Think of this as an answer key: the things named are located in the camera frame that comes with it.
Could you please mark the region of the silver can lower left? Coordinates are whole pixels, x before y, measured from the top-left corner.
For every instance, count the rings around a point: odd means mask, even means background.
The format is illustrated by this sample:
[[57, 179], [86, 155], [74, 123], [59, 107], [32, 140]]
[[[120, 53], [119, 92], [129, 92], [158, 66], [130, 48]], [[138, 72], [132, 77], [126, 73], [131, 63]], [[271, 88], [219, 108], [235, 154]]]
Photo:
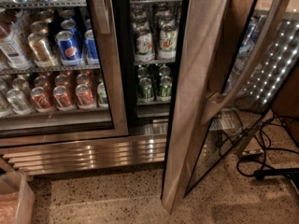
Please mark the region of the silver can lower left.
[[33, 111], [32, 106], [23, 91], [18, 89], [9, 90], [7, 92], [7, 100], [12, 105], [13, 110], [19, 115], [27, 115]]

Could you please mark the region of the red soda can middle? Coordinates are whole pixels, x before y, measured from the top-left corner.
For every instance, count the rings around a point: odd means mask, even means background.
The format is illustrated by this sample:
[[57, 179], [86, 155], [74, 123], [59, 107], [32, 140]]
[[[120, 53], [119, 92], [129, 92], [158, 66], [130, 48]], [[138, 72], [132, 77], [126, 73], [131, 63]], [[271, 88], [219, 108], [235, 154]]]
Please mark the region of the red soda can middle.
[[75, 108], [74, 101], [70, 95], [70, 92], [65, 86], [57, 86], [53, 90], [53, 96], [56, 100], [59, 110], [66, 111]]

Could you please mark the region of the clear plastic storage bin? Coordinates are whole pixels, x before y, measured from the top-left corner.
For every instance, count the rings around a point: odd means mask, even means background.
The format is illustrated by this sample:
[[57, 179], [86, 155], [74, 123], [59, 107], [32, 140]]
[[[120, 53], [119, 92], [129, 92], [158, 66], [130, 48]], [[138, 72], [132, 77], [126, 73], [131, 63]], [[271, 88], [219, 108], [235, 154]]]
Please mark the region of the clear plastic storage bin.
[[34, 202], [25, 173], [0, 176], [0, 224], [31, 224]]

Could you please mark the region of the stainless fridge bottom grille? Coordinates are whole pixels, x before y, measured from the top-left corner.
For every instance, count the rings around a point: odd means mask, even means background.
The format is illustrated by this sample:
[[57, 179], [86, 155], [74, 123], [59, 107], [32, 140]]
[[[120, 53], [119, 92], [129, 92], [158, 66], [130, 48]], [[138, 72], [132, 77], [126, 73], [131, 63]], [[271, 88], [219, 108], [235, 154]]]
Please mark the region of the stainless fridge bottom grille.
[[190, 126], [165, 121], [115, 124], [84, 121], [80, 124], [37, 124], [6, 120], [1, 124], [1, 170], [26, 175], [53, 175], [161, 162], [168, 182], [185, 173], [192, 176], [206, 137], [216, 135], [210, 154], [221, 161], [243, 139], [256, 133], [256, 125], [212, 122]]

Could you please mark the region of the green soda can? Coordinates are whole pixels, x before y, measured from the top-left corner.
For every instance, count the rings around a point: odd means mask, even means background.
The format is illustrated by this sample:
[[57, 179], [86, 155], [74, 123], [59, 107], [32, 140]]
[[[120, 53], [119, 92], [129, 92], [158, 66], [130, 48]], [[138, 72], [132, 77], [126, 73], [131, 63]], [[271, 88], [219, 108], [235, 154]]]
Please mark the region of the green soda can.
[[163, 76], [160, 78], [158, 87], [158, 100], [167, 101], [171, 99], [172, 94], [172, 78], [169, 76]]

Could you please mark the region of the clear labelled bottle left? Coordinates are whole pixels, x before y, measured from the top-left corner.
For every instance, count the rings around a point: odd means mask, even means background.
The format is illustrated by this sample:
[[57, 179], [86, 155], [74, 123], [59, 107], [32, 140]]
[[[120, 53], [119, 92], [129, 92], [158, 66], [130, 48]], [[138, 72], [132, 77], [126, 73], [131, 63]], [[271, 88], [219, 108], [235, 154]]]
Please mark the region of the clear labelled bottle left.
[[0, 50], [8, 59], [8, 64], [18, 70], [31, 67], [30, 52], [14, 30], [7, 23], [0, 23]]

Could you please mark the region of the white green can far left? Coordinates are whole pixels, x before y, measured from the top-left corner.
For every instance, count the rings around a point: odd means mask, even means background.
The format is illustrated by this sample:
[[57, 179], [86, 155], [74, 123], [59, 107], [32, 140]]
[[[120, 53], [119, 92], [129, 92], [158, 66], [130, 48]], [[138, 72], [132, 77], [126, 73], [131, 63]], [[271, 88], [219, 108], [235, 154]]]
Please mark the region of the white green can far left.
[[138, 62], [148, 62], [154, 59], [152, 34], [147, 26], [139, 27], [135, 37], [135, 59]]

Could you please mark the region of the blue Pepsi can edge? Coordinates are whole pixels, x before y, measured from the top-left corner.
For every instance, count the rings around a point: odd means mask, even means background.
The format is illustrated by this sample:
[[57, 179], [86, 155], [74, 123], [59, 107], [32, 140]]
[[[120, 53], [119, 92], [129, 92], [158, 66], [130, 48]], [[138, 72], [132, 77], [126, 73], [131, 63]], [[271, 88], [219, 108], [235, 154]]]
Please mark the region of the blue Pepsi can edge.
[[97, 48], [93, 37], [93, 30], [88, 30], [84, 34], [84, 41], [88, 52], [88, 59], [92, 64], [99, 64]]

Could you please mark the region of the red soda can left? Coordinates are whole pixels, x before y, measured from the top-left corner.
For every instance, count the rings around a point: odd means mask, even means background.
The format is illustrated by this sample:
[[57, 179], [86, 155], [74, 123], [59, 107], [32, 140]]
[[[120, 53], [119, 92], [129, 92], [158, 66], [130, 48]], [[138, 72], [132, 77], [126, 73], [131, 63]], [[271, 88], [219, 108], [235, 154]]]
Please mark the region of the red soda can left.
[[54, 104], [49, 93], [42, 87], [36, 87], [31, 90], [31, 98], [38, 112], [50, 112], [54, 109]]

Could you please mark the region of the glass fridge door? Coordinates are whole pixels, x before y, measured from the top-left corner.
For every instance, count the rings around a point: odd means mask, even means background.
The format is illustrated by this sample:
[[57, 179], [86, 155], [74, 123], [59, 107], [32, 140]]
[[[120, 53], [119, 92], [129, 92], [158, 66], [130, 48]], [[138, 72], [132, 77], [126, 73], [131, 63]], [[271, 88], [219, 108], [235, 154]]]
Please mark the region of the glass fridge door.
[[[126, 124], [125, 107], [121, 84], [121, 67], [113, 6], [111, 0], [0, 0], [1, 20], [7, 23], [28, 48], [31, 67], [18, 70], [8, 64], [1, 51], [1, 124], [7, 119], [28, 120], [33, 123], [80, 124], [84, 121], [109, 121]], [[82, 65], [63, 65], [62, 54], [56, 43], [56, 35], [63, 31], [72, 32], [82, 46]], [[84, 41], [84, 34], [93, 30], [99, 64], [92, 64]], [[28, 44], [28, 36], [41, 33], [47, 37], [58, 61], [54, 67], [38, 67], [34, 53]], [[91, 87], [95, 100], [94, 108], [78, 106], [76, 86], [86, 84]], [[57, 86], [68, 88], [75, 108], [62, 111], [57, 107], [53, 90]], [[31, 98], [31, 90], [44, 88], [52, 98], [54, 109], [38, 112]], [[11, 89], [23, 91], [33, 111], [19, 115], [7, 100]]]
[[298, 70], [299, 0], [182, 0], [162, 204], [244, 150]]

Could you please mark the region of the red soda can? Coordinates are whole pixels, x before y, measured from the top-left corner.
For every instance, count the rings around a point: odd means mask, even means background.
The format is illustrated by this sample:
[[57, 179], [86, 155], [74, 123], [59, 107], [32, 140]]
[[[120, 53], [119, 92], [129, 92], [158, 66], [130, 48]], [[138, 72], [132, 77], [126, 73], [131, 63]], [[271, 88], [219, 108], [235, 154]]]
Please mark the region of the red soda can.
[[76, 86], [76, 96], [78, 98], [78, 106], [83, 109], [94, 108], [95, 100], [91, 87], [86, 84]]
[[53, 90], [53, 96], [56, 100], [59, 110], [66, 111], [75, 108], [74, 101], [70, 95], [70, 92], [65, 86], [57, 86]]
[[54, 104], [49, 93], [42, 87], [36, 87], [31, 90], [31, 98], [38, 112], [50, 112], [54, 109]]

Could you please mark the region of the blue Pepsi can front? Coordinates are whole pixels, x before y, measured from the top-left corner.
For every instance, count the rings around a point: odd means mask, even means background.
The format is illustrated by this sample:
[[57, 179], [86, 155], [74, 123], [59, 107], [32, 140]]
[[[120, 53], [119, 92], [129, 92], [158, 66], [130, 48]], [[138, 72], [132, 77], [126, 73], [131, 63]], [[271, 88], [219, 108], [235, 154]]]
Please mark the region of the blue Pepsi can front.
[[56, 43], [62, 54], [63, 65], [82, 65], [82, 46], [72, 32], [66, 30], [59, 32], [56, 35]]

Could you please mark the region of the gold soda can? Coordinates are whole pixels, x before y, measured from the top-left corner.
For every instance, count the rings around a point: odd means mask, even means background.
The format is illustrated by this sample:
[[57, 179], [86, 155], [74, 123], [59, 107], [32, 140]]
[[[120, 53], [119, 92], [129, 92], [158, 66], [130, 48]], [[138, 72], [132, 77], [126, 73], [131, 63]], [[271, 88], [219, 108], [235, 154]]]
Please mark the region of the gold soda can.
[[34, 61], [38, 67], [54, 67], [58, 65], [54, 51], [45, 35], [41, 33], [29, 34], [28, 44], [34, 53]]

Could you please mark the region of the red soda can right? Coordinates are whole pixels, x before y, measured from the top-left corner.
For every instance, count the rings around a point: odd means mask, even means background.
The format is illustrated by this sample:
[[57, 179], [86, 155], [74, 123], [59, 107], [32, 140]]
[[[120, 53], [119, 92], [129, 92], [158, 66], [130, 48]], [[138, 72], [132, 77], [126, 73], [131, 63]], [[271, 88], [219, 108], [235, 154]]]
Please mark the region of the red soda can right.
[[78, 106], [83, 109], [94, 108], [95, 100], [91, 87], [86, 84], [76, 86], [76, 96], [78, 98]]

